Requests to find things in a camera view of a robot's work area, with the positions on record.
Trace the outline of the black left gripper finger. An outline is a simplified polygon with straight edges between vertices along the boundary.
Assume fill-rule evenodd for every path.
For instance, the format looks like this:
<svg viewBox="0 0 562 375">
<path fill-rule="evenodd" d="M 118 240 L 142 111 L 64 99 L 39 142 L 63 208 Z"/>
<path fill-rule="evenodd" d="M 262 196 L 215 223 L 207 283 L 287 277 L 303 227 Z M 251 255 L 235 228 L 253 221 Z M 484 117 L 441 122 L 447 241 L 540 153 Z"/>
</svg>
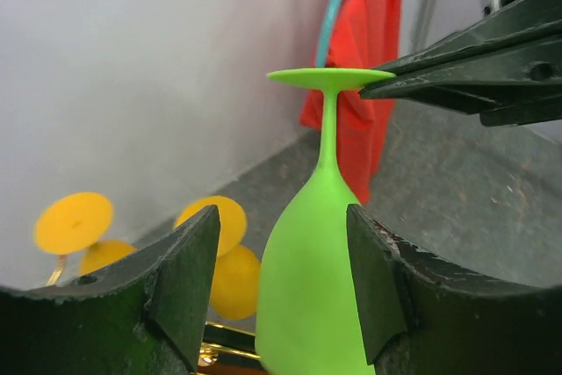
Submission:
<svg viewBox="0 0 562 375">
<path fill-rule="evenodd" d="M 397 76 L 514 53 L 524 65 L 561 68 L 561 0 L 502 0 L 480 21 L 416 53 L 377 66 Z"/>
<path fill-rule="evenodd" d="M 347 236 L 365 356 L 378 374 L 559 374 L 561 288 L 468 270 L 358 205 Z"/>
<path fill-rule="evenodd" d="M 561 36 L 503 47 L 415 69 L 395 69 L 370 83 L 363 99 L 405 99 L 464 115 L 486 127 L 561 119 Z"/>
<path fill-rule="evenodd" d="M 218 249 L 208 206 L 144 249 L 63 286 L 1 289 L 3 374 L 191 374 Z"/>
</svg>

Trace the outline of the gold wire wine glass rack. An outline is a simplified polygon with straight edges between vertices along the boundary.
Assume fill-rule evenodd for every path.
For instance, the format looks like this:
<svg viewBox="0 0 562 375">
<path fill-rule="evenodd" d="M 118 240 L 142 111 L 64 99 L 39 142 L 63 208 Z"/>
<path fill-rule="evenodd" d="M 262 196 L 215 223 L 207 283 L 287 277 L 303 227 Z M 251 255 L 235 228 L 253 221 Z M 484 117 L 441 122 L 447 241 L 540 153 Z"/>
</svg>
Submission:
<svg viewBox="0 0 562 375">
<path fill-rule="evenodd" d="M 205 319 L 215 261 L 213 253 L 150 246 L 46 288 L 72 306 L 89 306 L 104 345 L 132 345 L 129 330 L 136 342 L 156 341 L 188 371 L 198 367 L 197 347 L 217 353 L 222 364 L 257 368 L 253 335 Z"/>
</svg>

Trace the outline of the orange plastic goblet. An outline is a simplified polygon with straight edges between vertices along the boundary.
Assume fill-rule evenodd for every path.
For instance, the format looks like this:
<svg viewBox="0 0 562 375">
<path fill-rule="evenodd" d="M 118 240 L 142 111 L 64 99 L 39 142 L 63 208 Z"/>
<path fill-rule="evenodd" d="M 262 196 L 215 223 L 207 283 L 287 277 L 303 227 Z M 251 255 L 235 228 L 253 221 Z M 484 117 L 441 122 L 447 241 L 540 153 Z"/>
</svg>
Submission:
<svg viewBox="0 0 562 375">
<path fill-rule="evenodd" d="M 256 312 L 261 262 L 254 252 L 241 244 L 248 227 L 242 206 L 220 195 L 200 198 L 179 213 L 174 226 L 181 226 L 206 206 L 217 206 L 220 216 L 210 305 L 222 318 L 248 318 Z"/>
<path fill-rule="evenodd" d="M 112 202 L 97 192 L 77 192 L 55 201 L 34 224 L 33 239 L 39 249 L 58 257 L 48 279 L 54 285 L 70 255 L 83 252 L 80 276 L 109 266 L 136 251 L 121 240 L 103 240 L 113 219 Z"/>
</svg>

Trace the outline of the green plastic goblet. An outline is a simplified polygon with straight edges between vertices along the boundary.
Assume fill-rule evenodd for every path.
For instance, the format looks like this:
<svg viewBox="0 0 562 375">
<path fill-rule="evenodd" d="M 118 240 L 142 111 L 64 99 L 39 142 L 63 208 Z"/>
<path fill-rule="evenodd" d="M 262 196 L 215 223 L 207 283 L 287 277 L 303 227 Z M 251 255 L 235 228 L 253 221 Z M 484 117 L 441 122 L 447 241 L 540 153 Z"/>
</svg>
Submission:
<svg viewBox="0 0 562 375">
<path fill-rule="evenodd" d="M 278 83 L 321 91 L 316 167 L 266 243 L 255 348 L 270 374 L 372 374 L 364 355 L 347 243 L 346 212 L 357 198 L 336 156 L 337 77 L 328 68 L 270 72 Z"/>
</svg>

